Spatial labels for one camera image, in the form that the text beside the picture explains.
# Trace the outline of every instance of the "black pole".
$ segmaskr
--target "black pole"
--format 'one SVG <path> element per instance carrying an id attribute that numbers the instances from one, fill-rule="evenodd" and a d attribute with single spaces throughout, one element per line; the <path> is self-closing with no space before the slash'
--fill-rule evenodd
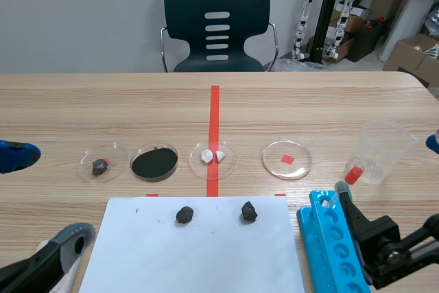
<path id="1" fill-rule="evenodd" d="M 309 55 L 309 61 L 322 63 L 324 39 L 327 36 L 331 15 L 337 0 L 323 0 L 322 9 L 318 17 L 316 34 L 314 35 L 313 47 Z"/>

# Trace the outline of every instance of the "robot frame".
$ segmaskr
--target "robot frame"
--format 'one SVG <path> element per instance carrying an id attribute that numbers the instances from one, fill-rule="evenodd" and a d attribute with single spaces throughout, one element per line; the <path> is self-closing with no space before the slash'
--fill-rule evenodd
<path id="1" fill-rule="evenodd" d="M 304 60 L 305 55 L 302 52 L 302 42 L 307 37 L 308 25 L 307 21 L 309 18 L 309 11 L 311 9 L 311 5 L 314 0 L 305 0 L 303 3 L 302 14 L 300 15 L 300 19 L 296 24 L 296 35 L 294 39 L 294 50 L 292 51 L 292 57 L 297 60 Z M 351 12 L 351 8 L 353 2 L 355 0 L 344 0 L 344 5 L 340 17 L 337 22 L 337 26 L 335 28 L 335 38 L 332 42 L 332 45 L 328 47 L 326 50 L 326 55 L 328 58 L 338 58 L 337 48 L 340 46 L 344 36 L 344 29 L 348 24 L 349 14 Z"/>

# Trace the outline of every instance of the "plastic beaker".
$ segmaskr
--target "plastic beaker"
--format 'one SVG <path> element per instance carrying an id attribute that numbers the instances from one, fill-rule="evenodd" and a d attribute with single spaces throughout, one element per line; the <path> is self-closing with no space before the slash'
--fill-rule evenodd
<path id="1" fill-rule="evenodd" d="M 386 119 L 367 120 L 361 129 L 346 166 L 360 166 L 359 178 L 368 184 L 382 182 L 398 160 L 416 144 L 416 138 L 398 123 Z"/>

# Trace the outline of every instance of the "table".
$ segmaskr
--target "table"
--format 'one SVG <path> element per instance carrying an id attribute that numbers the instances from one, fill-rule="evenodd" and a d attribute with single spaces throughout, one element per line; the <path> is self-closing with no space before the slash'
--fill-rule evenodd
<path id="1" fill-rule="evenodd" d="M 206 180 L 187 162 L 193 145 L 208 140 L 210 86 L 220 94 L 219 137 L 238 154 L 235 172 L 220 180 L 221 196 L 287 194 L 306 292 L 311 278 L 296 211 L 313 189 L 330 189 L 345 175 L 345 162 L 362 123 L 393 119 L 419 142 L 384 185 L 353 186 L 356 205 L 371 219 L 388 214 L 406 236 L 439 213 L 439 156 L 425 139 L 439 128 L 439 103 L 406 73 L 120 73 L 0 75 L 0 138 L 36 144 L 33 167 L 0 178 L 0 266 L 29 257 L 38 243 L 72 222 L 95 228 L 110 197 L 205 196 Z M 276 139 L 307 146 L 310 173 L 297 181 L 269 174 L 263 148 Z M 161 183 L 136 179 L 129 168 L 115 180 L 90 184 L 78 160 L 90 147 L 110 142 L 130 155 L 141 145 L 174 145 L 180 163 Z M 91 249 L 80 265 L 77 292 Z M 437 292 L 430 266 L 382 292 Z"/>

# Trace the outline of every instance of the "blue test tube rack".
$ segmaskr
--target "blue test tube rack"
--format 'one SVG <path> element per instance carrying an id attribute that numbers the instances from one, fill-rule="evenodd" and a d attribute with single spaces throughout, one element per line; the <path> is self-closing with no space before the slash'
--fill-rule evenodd
<path id="1" fill-rule="evenodd" d="M 316 293 L 370 293 L 335 191 L 312 191 L 297 212 Z"/>

